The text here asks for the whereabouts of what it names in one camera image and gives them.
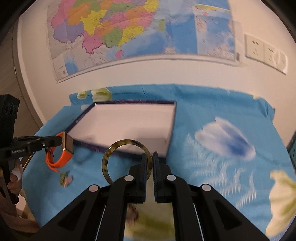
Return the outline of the left hand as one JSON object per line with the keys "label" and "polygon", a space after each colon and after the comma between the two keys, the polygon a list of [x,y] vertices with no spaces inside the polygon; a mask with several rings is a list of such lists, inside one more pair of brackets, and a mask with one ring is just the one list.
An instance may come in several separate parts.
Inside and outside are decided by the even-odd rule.
{"label": "left hand", "polygon": [[15,167],[10,175],[10,182],[8,183],[8,189],[11,193],[18,195],[22,189],[22,175],[23,167],[19,159],[15,160]]}

